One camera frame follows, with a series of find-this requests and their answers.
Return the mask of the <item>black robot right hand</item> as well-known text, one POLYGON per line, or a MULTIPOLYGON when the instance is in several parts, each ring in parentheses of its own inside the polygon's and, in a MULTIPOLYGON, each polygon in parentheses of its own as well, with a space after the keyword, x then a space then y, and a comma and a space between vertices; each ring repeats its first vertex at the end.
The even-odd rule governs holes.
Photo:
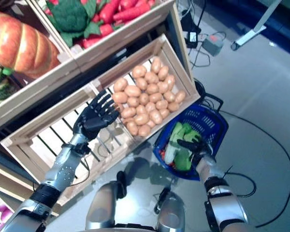
POLYGON ((191 151, 192 154, 189 159, 193 167, 196 167, 203 157, 211 156, 213 152, 210 145, 202 137, 197 135, 191 141, 178 139, 177 143, 191 151))

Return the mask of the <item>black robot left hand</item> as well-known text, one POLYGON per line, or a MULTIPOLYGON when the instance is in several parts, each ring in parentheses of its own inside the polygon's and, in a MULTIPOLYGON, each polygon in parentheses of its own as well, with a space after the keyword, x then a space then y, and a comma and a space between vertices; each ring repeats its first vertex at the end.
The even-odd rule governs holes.
POLYGON ((78 116, 73 126, 73 145, 88 143, 95 139, 101 129, 112 124, 119 116, 114 100, 105 90, 99 92, 78 116))

